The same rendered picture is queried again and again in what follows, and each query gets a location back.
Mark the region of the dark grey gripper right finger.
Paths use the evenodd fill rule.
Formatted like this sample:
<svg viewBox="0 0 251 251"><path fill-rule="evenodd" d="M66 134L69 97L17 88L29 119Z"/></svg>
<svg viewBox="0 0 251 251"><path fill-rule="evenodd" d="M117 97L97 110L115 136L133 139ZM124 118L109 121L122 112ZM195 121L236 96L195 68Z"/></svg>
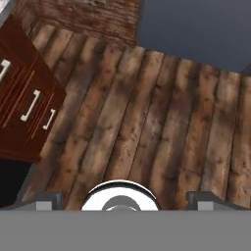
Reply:
<svg viewBox="0 0 251 251"><path fill-rule="evenodd" d="M244 210L248 208L227 202L211 191L189 191L186 193L186 210L194 211L221 211L221 210Z"/></svg>

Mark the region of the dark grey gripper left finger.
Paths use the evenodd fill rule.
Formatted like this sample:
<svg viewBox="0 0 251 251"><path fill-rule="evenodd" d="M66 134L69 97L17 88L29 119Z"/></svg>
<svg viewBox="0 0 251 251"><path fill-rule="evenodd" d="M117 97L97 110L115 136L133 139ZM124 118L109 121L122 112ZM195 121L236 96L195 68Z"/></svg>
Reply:
<svg viewBox="0 0 251 251"><path fill-rule="evenodd" d="M62 194L60 192L38 192L27 201L14 204L10 210L58 211L62 209Z"/></svg>

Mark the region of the round white and black object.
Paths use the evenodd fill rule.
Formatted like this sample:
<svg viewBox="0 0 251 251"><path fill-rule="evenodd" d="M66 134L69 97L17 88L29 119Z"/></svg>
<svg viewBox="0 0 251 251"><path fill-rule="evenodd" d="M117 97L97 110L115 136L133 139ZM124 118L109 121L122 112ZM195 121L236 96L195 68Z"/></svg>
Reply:
<svg viewBox="0 0 251 251"><path fill-rule="evenodd" d="M92 188L82 211L159 211L156 196L143 185L125 179L104 181Z"/></svg>

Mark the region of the dark red wooden drawer cabinet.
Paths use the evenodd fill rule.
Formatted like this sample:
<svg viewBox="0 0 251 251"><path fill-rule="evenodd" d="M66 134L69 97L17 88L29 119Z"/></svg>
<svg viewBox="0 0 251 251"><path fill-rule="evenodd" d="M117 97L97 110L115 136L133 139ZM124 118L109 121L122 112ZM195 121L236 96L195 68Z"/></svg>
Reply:
<svg viewBox="0 0 251 251"><path fill-rule="evenodd" d="M66 91L55 78L14 16L0 26L1 62L11 63L0 82L0 158L36 163L66 98ZM40 96L26 122L20 117L28 110L33 91ZM51 115L56 114L47 130Z"/></svg>

